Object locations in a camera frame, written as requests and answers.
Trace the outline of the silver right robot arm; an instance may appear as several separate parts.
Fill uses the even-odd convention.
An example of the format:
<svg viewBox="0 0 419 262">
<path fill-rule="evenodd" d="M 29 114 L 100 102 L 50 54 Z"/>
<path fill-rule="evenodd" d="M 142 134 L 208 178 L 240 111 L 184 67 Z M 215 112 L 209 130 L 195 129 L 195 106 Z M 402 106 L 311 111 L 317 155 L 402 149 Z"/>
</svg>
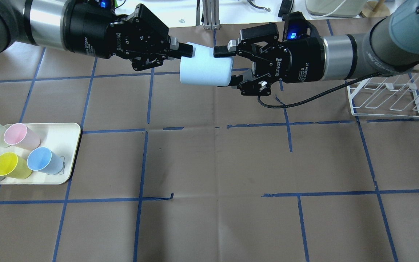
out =
<svg viewBox="0 0 419 262">
<path fill-rule="evenodd" d="M 283 15 L 280 36 L 274 23 L 240 31 L 217 46 L 214 57 L 241 56 L 250 70 L 231 76 L 243 96 L 268 96 L 273 83 L 304 83 L 395 76 L 419 64 L 419 0 L 407 0 L 366 33 L 321 36 L 301 12 Z"/>
</svg>

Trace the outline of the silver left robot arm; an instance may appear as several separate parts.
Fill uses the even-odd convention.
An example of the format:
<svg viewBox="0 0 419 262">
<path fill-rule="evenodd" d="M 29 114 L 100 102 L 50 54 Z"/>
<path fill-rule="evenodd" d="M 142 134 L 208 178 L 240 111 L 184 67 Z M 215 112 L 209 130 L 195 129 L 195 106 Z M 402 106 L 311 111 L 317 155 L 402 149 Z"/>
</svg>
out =
<svg viewBox="0 0 419 262">
<path fill-rule="evenodd" d="M 0 0 L 0 53 L 13 43 L 91 57 L 117 56 L 135 71 L 193 56 L 145 5 L 117 14 L 114 0 Z"/>
</svg>

